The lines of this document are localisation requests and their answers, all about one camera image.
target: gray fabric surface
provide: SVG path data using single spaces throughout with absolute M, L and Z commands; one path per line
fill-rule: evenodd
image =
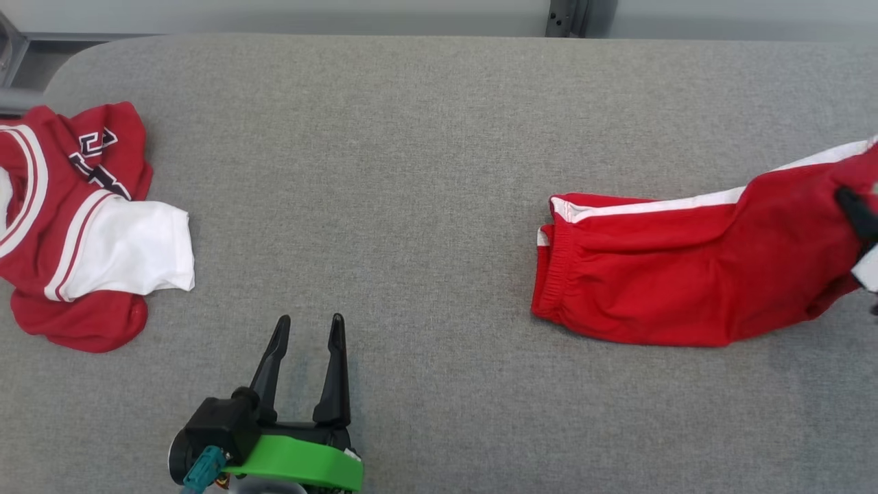
M 104 355 L 0 310 L 0 491 L 176 492 L 175 432 L 248 383 L 284 313 L 277 406 L 309 417 L 340 311 L 366 492 L 876 492 L 871 297 L 715 350 L 529 313 L 550 194 L 741 185 L 876 132 L 876 81 L 873 49 L 809 44 L 201 35 L 80 53 L 47 101 L 135 104 L 150 198 L 191 213 L 197 285 L 149 296 L 142 335 Z

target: red pants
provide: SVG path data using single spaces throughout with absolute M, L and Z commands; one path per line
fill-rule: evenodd
M 862 241 L 834 200 L 878 211 L 878 146 L 854 142 L 746 187 L 683 200 L 553 196 L 532 310 L 593 338 L 723 346 L 813 319 L 859 287 Z

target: white sleeve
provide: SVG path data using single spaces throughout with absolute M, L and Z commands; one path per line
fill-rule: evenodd
M 97 290 L 148 294 L 195 287 L 185 211 L 99 191 L 76 216 L 58 270 L 46 286 L 50 300 L 72 301 Z

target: green plastic part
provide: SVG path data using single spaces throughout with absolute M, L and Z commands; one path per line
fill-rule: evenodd
M 334 447 L 288 436 L 263 435 L 243 465 L 223 471 L 354 492 L 363 488 L 361 461 Z

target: clothing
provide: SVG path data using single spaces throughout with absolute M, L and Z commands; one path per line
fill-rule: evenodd
M 24 331 L 107 352 L 143 329 L 141 295 L 192 289 L 188 215 L 143 201 L 145 140 L 129 103 L 0 121 L 0 276 Z
M 834 199 L 878 211 L 878 146 L 852 142 L 680 200 L 550 199 L 535 315 L 593 338 L 722 346 L 813 319 L 859 285 L 863 247 Z

